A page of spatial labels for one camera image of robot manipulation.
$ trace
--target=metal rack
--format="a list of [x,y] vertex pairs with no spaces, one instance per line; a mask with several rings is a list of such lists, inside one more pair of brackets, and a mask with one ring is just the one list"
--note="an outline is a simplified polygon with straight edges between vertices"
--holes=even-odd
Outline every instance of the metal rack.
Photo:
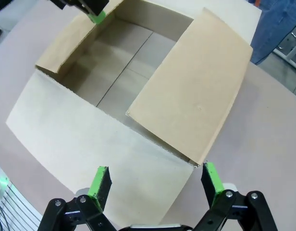
[[296,27],[273,53],[277,54],[296,69]]
[[10,183],[0,201],[0,221],[4,230],[7,229],[5,214],[10,230],[13,231],[36,231],[41,221],[41,215],[19,193],[16,187]]

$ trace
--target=box flap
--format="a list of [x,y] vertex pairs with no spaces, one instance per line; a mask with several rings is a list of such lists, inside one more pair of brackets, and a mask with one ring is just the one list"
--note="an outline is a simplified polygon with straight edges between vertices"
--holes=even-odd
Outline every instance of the box flap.
[[[104,8],[109,15],[123,0],[110,0]],[[80,14],[56,37],[36,62],[36,68],[47,74],[57,74],[76,48],[99,25],[93,23],[86,14]]]
[[113,184],[104,214],[118,227],[159,224],[193,172],[185,161],[39,71],[6,124],[73,193],[90,187],[98,167],[108,166]]
[[251,54],[245,40],[204,9],[127,113],[201,164],[229,114]]

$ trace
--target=table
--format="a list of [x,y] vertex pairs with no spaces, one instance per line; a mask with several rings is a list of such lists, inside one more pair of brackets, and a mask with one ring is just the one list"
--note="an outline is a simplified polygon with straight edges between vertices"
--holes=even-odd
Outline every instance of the table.
[[[0,166],[41,213],[50,199],[69,200],[73,194],[31,156],[5,121],[35,61],[77,13],[39,2],[0,46]],[[241,193],[261,190],[279,230],[296,230],[296,96],[258,67],[250,64],[207,159]],[[200,177],[201,169],[195,170],[164,223],[194,226],[200,220],[208,208]]]

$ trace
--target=bolt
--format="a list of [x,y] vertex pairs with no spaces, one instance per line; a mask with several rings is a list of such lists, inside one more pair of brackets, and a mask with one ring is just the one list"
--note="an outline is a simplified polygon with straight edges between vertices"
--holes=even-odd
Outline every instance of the bolt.
[[81,199],[80,199],[80,202],[81,203],[84,203],[86,201],[86,198],[85,197],[82,197]]
[[62,203],[61,203],[60,201],[56,201],[56,202],[55,202],[55,205],[56,205],[56,206],[60,206],[61,204],[62,204]]
[[231,191],[228,191],[228,192],[226,192],[226,196],[227,197],[232,197],[233,196],[233,193]]
[[253,199],[257,199],[257,198],[258,198],[258,195],[257,195],[257,193],[252,193],[252,194],[251,194],[251,197],[252,197]]

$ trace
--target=denim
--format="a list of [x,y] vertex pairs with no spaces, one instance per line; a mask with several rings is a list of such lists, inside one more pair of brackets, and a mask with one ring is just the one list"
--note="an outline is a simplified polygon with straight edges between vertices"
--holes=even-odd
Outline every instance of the denim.
[[261,0],[259,8],[262,14],[251,42],[251,62],[256,65],[265,60],[296,26],[296,0]]

